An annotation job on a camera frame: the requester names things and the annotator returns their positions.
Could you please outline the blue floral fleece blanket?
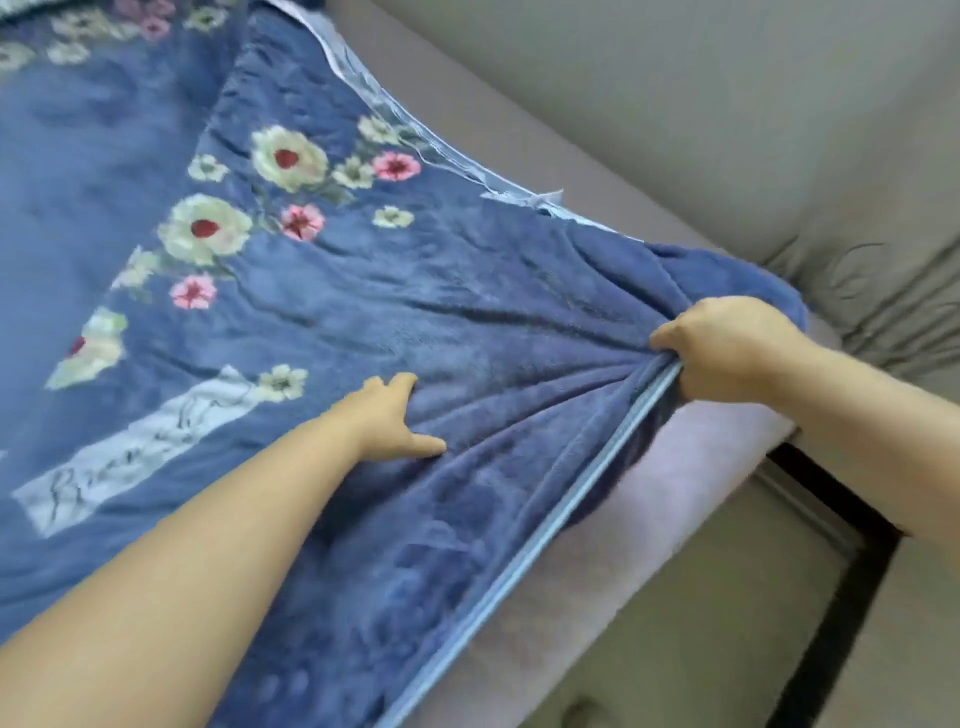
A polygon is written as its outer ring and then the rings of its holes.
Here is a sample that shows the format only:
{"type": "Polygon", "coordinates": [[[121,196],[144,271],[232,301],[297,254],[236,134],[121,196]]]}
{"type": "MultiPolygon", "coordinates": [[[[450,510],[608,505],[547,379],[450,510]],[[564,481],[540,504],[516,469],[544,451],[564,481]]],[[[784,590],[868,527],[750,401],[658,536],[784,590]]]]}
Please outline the blue floral fleece blanket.
{"type": "Polygon", "coordinates": [[[485,169],[285,0],[0,0],[0,645],[364,380],[357,467],[213,728],[399,728],[675,412],[650,335],[789,284],[485,169]]]}

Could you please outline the person's left hand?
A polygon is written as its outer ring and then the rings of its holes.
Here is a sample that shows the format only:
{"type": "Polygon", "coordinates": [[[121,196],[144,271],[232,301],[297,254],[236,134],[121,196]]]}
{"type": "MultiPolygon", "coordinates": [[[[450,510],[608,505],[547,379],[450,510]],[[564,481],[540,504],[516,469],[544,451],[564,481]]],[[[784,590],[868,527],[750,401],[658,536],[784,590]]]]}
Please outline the person's left hand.
{"type": "Polygon", "coordinates": [[[391,444],[404,431],[407,407],[418,378],[408,371],[396,373],[388,381],[380,376],[366,379],[356,391],[333,404],[326,415],[354,443],[359,460],[386,462],[391,444]]]}

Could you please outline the person's right hand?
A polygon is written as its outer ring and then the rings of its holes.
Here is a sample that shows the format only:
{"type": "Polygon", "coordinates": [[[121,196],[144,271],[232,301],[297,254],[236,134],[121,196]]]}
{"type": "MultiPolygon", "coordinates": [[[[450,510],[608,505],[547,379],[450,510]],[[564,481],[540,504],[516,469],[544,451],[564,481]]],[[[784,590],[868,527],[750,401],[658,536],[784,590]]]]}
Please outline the person's right hand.
{"type": "Polygon", "coordinates": [[[813,349],[798,325],[755,297],[704,298],[676,319],[694,319],[700,329],[714,403],[773,404],[782,380],[813,349]]]}

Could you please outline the person's left forearm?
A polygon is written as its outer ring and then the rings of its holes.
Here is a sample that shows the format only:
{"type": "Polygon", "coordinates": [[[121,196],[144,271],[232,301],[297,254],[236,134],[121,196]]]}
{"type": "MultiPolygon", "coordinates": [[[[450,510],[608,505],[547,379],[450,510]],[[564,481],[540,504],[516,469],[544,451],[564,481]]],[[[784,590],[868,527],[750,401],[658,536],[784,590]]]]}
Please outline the person's left forearm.
{"type": "Polygon", "coordinates": [[[325,415],[164,517],[0,647],[0,728],[203,728],[360,452],[325,415]]]}

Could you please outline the person's right forearm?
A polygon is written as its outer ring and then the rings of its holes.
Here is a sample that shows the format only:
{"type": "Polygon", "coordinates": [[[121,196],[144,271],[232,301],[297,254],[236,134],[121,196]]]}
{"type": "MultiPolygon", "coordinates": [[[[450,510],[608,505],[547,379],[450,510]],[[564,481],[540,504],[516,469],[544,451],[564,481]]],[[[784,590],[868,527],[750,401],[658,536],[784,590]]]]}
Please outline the person's right forearm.
{"type": "Polygon", "coordinates": [[[960,405],[802,339],[776,359],[772,403],[833,444],[903,528],[960,565],[960,405]]]}

